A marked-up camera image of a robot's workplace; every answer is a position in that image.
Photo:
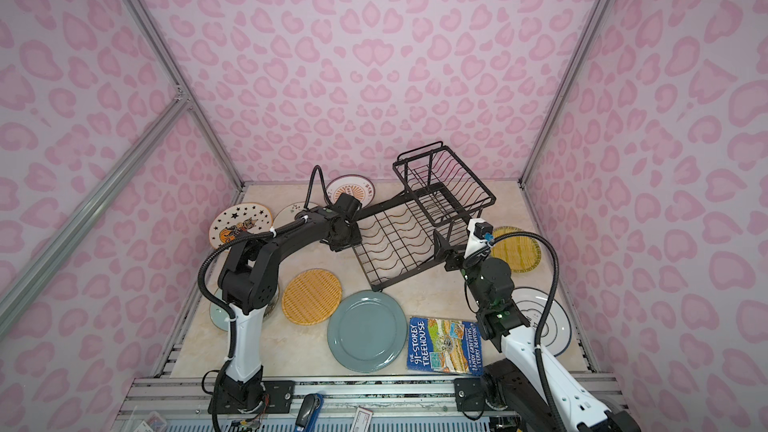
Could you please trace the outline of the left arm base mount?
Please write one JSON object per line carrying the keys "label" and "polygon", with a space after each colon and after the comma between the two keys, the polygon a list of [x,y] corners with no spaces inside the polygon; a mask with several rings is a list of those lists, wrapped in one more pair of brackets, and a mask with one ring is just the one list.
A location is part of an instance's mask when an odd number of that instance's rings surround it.
{"label": "left arm base mount", "polygon": [[229,377],[214,387],[207,412],[219,415],[288,414],[296,383],[292,380],[261,381],[257,386],[239,386]]}

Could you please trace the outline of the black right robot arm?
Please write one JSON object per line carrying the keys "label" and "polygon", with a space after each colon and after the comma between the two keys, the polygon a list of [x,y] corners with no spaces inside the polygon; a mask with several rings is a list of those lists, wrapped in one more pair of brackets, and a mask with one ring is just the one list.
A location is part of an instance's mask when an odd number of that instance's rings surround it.
{"label": "black right robot arm", "polygon": [[[638,431],[625,410],[613,412],[596,398],[543,344],[545,321],[557,292],[560,268],[554,247],[528,231],[493,236],[493,226],[472,219],[463,256],[436,250],[447,268],[459,270],[465,292],[477,305],[476,322],[482,339],[504,358],[484,368],[480,378],[484,404],[510,408],[536,431]],[[549,253],[553,278],[538,322],[533,326],[513,299],[514,282],[507,262],[493,258],[493,248],[512,238],[530,238]]]}

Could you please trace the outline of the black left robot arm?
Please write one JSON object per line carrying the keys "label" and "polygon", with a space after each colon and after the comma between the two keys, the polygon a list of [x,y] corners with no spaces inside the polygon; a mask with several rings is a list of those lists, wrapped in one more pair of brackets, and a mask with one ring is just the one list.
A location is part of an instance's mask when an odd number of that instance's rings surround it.
{"label": "black left robot arm", "polygon": [[219,297],[198,287],[227,313],[229,346],[218,371],[208,412],[255,413],[267,408],[260,354],[265,311],[279,285],[280,265],[289,256],[316,242],[339,252],[361,243],[357,225],[360,203],[318,206],[274,231],[245,233],[220,247],[227,258],[218,279]]}

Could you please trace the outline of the black wire dish rack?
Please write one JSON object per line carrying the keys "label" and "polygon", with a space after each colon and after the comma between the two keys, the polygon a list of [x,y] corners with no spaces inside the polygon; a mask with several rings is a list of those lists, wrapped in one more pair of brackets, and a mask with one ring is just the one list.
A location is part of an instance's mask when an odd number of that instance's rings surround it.
{"label": "black wire dish rack", "polygon": [[433,231],[464,252],[469,221],[496,202],[489,187],[441,141],[399,154],[393,171],[403,190],[363,208],[357,218],[362,242],[354,252],[376,292],[444,267],[433,258]]}

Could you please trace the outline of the large grey-green plate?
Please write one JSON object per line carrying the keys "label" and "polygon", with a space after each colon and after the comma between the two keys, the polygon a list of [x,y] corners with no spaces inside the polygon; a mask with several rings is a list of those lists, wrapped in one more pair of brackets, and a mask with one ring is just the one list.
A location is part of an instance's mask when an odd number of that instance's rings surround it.
{"label": "large grey-green plate", "polygon": [[407,339],[405,314],[383,292],[360,291],[345,298],[329,319],[327,341],[346,369],[374,373],[402,352]]}

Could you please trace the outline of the yellow-green woven plate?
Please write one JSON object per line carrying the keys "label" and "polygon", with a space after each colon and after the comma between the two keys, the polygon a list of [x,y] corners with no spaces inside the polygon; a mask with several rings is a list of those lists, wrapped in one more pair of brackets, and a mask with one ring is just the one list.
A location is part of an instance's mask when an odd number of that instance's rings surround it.
{"label": "yellow-green woven plate", "polygon": [[538,267],[542,260],[539,242],[529,237],[511,237],[497,242],[491,256],[503,260],[512,273],[527,273]]}

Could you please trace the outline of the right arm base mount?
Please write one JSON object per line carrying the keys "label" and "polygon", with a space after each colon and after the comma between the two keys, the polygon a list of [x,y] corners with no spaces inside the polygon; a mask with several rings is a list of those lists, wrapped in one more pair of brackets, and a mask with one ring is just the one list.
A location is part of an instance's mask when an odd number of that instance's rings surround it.
{"label": "right arm base mount", "polygon": [[460,412],[505,411],[508,406],[496,383],[487,376],[453,380],[456,407]]}

